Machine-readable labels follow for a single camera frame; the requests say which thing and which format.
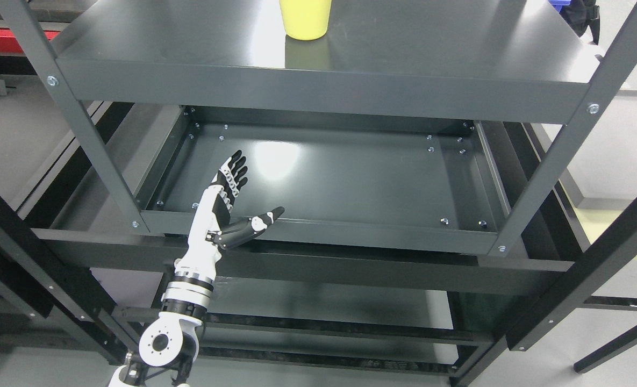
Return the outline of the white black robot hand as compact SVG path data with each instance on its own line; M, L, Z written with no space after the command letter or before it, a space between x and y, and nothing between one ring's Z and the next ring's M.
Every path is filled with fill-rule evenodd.
M246 157L238 150L220 165L203 191L188 234L188 250L174 267L176 277L215 279L224 252L259 237L284 213L285 208L279 206L232 222L235 201L248 181L245 164Z

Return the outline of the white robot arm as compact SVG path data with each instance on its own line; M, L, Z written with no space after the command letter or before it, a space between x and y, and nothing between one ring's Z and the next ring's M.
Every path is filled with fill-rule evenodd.
M129 352L109 386L144 386L151 368L171 370L173 386L188 386L191 368L199 353L213 279L179 270L168 282L156 321L141 334L136 353Z

